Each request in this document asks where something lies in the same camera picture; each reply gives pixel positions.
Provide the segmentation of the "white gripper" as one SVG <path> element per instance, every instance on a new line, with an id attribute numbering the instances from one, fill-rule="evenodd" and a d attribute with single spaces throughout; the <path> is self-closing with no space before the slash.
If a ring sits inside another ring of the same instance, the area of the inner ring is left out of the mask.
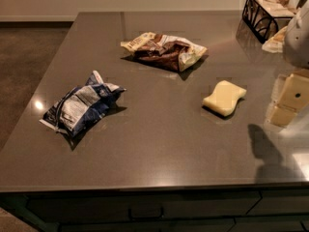
<path id="1" fill-rule="evenodd" d="M 269 109 L 267 119 L 274 126 L 285 128 L 309 103 L 309 0 L 299 0 L 295 16 L 287 26 L 283 55 L 287 62 L 298 68 L 284 82 L 278 106 Z"/>

